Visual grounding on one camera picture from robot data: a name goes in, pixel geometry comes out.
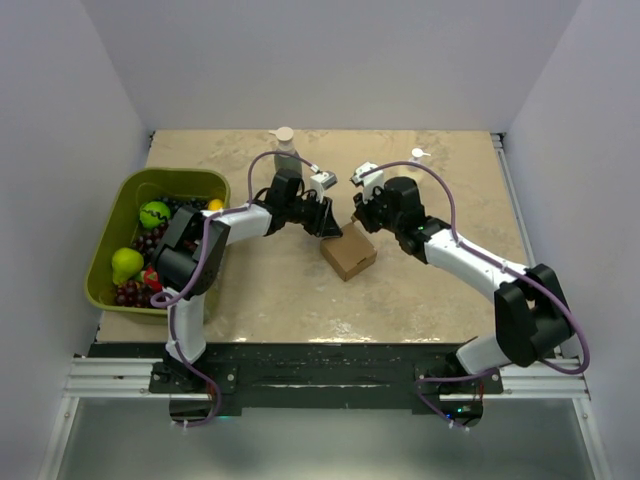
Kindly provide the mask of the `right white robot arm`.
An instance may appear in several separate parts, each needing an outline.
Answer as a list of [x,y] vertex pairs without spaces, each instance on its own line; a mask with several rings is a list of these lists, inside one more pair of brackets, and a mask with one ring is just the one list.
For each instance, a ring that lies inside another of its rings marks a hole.
[[409,177],[386,180],[378,171],[356,174],[351,182],[362,188],[354,196],[354,217],[367,232],[393,233],[406,254],[452,274],[494,306],[495,333],[463,344],[448,360],[445,379],[452,390],[469,392],[495,367],[527,367],[574,334],[557,306],[566,300],[551,268],[528,268],[466,244],[452,225],[425,213]]

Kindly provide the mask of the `brown cardboard express box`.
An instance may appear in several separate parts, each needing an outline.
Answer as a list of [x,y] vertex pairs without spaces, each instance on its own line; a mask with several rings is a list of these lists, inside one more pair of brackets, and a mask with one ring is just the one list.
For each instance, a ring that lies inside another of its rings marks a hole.
[[342,227],[341,237],[323,239],[320,252],[344,282],[372,266],[377,259],[375,247],[353,222]]

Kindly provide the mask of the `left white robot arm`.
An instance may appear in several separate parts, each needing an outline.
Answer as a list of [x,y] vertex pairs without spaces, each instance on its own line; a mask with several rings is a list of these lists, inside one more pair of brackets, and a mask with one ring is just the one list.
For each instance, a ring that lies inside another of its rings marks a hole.
[[297,224],[311,236],[339,238],[332,200],[326,192],[336,175],[320,171],[305,190],[302,177],[279,170],[271,185],[244,205],[222,210],[180,208],[151,256],[162,290],[151,303],[168,313],[167,355],[178,362],[173,382],[185,392],[200,390],[207,368],[197,360],[206,349],[204,296],[218,277],[228,246],[272,235],[286,224]]

